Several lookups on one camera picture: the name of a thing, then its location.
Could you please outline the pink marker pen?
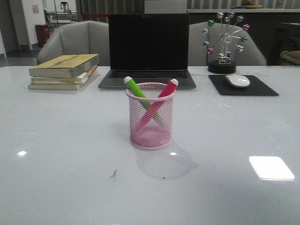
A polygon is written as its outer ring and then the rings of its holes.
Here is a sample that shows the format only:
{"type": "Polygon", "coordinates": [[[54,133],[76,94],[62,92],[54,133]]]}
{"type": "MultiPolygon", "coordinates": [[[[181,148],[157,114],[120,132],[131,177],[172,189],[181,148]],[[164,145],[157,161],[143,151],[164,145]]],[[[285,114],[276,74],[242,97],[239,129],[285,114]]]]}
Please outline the pink marker pen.
{"type": "MultiPolygon", "coordinates": [[[[179,82],[176,79],[172,79],[162,90],[162,92],[159,94],[159,98],[167,97],[176,90],[179,82]]],[[[135,128],[135,131],[141,130],[143,127],[145,127],[151,119],[157,119],[157,122],[159,125],[164,125],[164,120],[157,116],[157,112],[160,109],[160,107],[164,104],[165,100],[163,101],[157,101],[154,102],[151,107],[147,110],[147,112],[143,115],[141,120],[139,121],[138,125],[135,128]]]]}

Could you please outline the green marker pen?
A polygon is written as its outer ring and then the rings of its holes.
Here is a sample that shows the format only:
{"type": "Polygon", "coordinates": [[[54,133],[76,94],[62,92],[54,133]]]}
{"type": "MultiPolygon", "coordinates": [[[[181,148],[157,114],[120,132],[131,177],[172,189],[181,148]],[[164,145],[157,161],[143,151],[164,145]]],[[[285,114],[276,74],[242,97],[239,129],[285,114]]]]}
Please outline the green marker pen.
{"type": "MultiPolygon", "coordinates": [[[[144,92],[140,89],[140,87],[135,83],[135,81],[130,76],[124,78],[124,83],[136,97],[147,98],[144,92]]],[[[142,101],[140,103],[146,110],[148,110],[151,107],[151,103],[148,101],[142,101]]],[[[164,124],[162,118],[158,113],[155,113],[154,120],[160,125],[164,124]]]]}

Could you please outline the pink mesh pen holder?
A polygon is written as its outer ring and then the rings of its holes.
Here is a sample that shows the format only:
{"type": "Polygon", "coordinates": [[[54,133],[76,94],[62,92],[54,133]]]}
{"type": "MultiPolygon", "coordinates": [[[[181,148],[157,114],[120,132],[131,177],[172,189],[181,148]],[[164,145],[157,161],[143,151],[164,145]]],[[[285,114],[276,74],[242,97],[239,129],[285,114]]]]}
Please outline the pink mesh pen holder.
{"type": "Polygon", "coordinates": [[[176,91],[159,97],[167,86],[164,83],[144,82],[137,86],[145,98],[135,96],[127,89],[129,99],[130,138],[132,143],[143,149],[159,149],[172,139],[173,97],[176,91]]]}

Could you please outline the grey open laptop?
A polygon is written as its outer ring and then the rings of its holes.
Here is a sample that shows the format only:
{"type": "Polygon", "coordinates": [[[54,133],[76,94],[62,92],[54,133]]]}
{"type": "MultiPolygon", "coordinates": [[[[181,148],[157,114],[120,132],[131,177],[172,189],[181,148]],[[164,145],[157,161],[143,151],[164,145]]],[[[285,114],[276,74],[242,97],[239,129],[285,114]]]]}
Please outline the grey open laptop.
{"type": "Polygon", "coordinates": [[[189,15],[109,15],[110,70],[100,89],[124,90],[124,78],[136,83],[168,83],[180,90],[196,88],[188,71],[189,15]]]}

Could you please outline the middle white book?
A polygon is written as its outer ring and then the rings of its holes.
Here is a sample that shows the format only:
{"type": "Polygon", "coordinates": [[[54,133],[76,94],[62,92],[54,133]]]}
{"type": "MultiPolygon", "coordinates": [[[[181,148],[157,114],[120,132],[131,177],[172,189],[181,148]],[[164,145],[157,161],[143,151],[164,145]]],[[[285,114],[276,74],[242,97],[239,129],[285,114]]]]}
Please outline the middle white book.
{"type": "Polygon", "coordinates": [[[31,77],[33,84],[81,84],[85,83],[97,69],[97,65],[75,78],[31,77]]]}

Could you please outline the white computer mouse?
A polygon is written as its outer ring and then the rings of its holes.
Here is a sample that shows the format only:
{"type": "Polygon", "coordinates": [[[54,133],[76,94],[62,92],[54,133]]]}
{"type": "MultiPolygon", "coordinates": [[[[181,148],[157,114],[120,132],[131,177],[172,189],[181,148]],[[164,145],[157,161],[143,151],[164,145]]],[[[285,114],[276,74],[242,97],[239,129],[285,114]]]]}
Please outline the white computer mouse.
{"type": "Polygon", "coordinates": [[[229,83],[229,85],[236,88],[244,88],[250,85],[249,79],[244,75],[225,75],[225,80],[229,83]]]}

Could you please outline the yellow top book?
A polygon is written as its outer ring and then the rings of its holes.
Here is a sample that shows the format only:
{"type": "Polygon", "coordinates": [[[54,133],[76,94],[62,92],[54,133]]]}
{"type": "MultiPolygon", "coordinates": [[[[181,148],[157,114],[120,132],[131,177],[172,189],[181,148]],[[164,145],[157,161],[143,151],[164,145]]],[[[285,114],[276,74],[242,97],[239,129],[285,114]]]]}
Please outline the yellow top book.
{"type": "Polygon", "coordinates": [[[99,63],[98,54],[62,55],[29,69],[32,77],[75,78],[99,63]]]}

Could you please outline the yellow book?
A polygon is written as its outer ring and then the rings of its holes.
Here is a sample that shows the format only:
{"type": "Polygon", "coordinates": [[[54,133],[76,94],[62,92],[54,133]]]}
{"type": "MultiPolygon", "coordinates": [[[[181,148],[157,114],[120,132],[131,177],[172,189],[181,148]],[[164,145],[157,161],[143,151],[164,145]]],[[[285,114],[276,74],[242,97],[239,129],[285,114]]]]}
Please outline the yellow book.
{"type": "Polygon", "coordinates": [[[99,63],[98,54],[62,55],[29,69],[32,77],[75,78],[99,63]]]}
{"type": "Polygon", "coordinates": [[[85,83],[81,84],[33,84],[28,83],[27,88],[31,90],[78,90],[85,83]]]}

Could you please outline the red barrier belt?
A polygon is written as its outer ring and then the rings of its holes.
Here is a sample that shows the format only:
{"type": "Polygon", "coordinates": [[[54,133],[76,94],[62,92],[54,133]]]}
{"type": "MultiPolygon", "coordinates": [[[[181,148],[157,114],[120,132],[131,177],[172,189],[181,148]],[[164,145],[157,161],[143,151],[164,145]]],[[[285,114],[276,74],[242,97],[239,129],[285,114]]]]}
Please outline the red barrier belt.
{"type": "Polygon", "coordinates": [[[88,18],[105,18],[105,17],[108,17],[109,15],[108,14],[84,14],[85,17],[88,17],[88,18]]]}

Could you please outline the ferris wheel desk ornament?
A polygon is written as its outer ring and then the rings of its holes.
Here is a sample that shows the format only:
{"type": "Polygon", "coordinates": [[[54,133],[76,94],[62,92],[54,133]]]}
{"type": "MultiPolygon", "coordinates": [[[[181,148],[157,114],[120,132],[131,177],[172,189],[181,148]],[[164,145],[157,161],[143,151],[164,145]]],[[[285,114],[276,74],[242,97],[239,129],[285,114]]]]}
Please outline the ferris wheel desk ornament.
{"type": "Polygon", "coordinates": [[[231,74],[236,72],[236,63],[232,61],[233,51],[231,46],[235,46],[238,52],[244,50],[243,43],[247,42],[248,37],[245,35],[238,35],[242,31],[248,31],[249,24],[244,24],[241,28],[233,30],[234,25],[230,22],[235,18],[235,12],[229,11],[227,13],[217,12],[217,19],[220,20],[220,27],[214,20],[208,20],[207,27],[202,30],[204,36],[212,35],[216,39],[206,40],[203,42],[203,47],[206,48],[208,55],[213,54],[215,47],[220,45],[220,52],[216,55],[214,60],[209,61],[208,70],[213,73],[231,74]]]}

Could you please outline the bottom yellow book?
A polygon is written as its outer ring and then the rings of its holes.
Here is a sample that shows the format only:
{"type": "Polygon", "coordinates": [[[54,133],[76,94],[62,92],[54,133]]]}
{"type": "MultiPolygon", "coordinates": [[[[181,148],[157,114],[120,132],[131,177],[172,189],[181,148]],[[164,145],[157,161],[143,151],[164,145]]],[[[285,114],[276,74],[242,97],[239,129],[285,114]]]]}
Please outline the bottom yellow book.
{"type": "Polygon", "coordinates": [[[31,90],[78,90],[85,83],[81,84],[33,84],[28,83],[27,88],[31,90]]]}

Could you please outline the red trash bin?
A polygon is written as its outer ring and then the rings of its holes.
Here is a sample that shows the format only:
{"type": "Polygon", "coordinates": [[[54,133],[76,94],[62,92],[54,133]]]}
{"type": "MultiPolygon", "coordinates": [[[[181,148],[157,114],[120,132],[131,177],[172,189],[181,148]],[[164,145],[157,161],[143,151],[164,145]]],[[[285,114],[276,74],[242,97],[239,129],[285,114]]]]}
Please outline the red trash bin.
{"type": "Polygon", "coordinates": [[[42,47],[50,38],[49,26],[47,24],[36,24],[35,31],[37,36],[38,46],[42,47]]]}

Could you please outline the fruit plate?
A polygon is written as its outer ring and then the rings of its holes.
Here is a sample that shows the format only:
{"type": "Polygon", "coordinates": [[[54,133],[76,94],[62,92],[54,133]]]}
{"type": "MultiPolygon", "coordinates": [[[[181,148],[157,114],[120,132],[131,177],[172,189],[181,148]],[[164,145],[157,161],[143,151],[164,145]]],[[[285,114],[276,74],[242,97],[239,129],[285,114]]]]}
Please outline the fruit plate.
{"type": "Polygon", "coordinates": [[[263,5],[261,5],[258,2],[254,2],[251,0],[242,0],[241,1],[241,6],[246,8],[246,9],[258,9],[258,8],[262,8],[263,5]]]}

